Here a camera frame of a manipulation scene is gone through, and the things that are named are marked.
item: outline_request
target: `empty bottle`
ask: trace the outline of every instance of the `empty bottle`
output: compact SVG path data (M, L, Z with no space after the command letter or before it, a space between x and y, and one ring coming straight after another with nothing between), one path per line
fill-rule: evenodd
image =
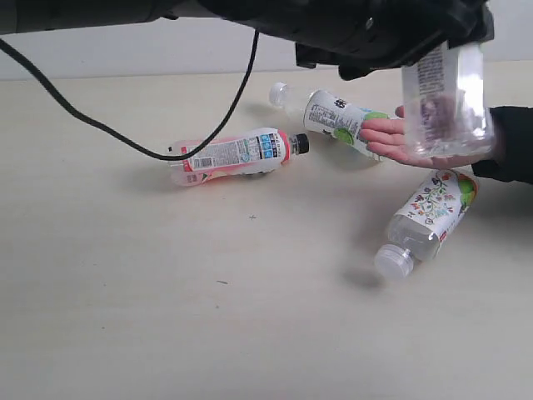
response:
M334 137L376 161L382 158L366 149L367 141L359 136L364 121L389 118L383 112L360 108L325 90L311 90L276 83L270 91L270 103L285 110L287 116L308 131Z
M381 275L405 278L412 272L415 260L434 258L465 216L477 192L477 181L466 173L432 172L386 230L388 244L381 247L375 258Z
M176 142L170 154L186 154L202 141ZM172 180L179 186L196 186L215 178L231 175L269 173L278 169L292 155L309 152L306 134L287 136L265 127L241 137L215 139L196 156L185 161L169 162Z

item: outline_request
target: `table surface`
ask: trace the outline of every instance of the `table surface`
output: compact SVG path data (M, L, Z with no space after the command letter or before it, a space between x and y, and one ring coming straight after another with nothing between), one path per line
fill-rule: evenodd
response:
M491 64L491 105L529 105L531 62ZM58 81L156 150L202 138L240 75ZM225 135L299 132L278 80L392 113L398 72L258 73ZM0 83L2 399L527 398L533 189L483 180L438 258L404 282L372 267L426 171L365 168L311 135L262 178L179 189L167 165L71 119L34 82Z

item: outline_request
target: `black sleeve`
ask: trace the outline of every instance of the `black sleeve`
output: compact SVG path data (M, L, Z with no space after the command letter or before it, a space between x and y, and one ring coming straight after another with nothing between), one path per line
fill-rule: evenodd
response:
M498 107L491 109L491 115L505 141L505 157L500 163L481 161L472 165L474 174L533 184L533 108Z

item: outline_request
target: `bottle label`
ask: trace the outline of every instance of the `bottle label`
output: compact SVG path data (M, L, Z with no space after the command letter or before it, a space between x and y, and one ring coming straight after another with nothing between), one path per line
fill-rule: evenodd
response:
M477 181L464 173L434 171L396 215L428 227L443 243L465 216L477 192Z
M366 149L367 141L359 134L364 121L373 118L389 118L383 112L359 108L341 98L319 90L309 102L304 117L307 130L324 133L340 140L369 158L381 161L382 157Z
M284 161L288 154L279 133L265 132L259 136L246 137L227 142L213 143L184 163L186 172L195 172L220 167L239 166L269 160L275 164ZM194 147L183 147L182 153Z

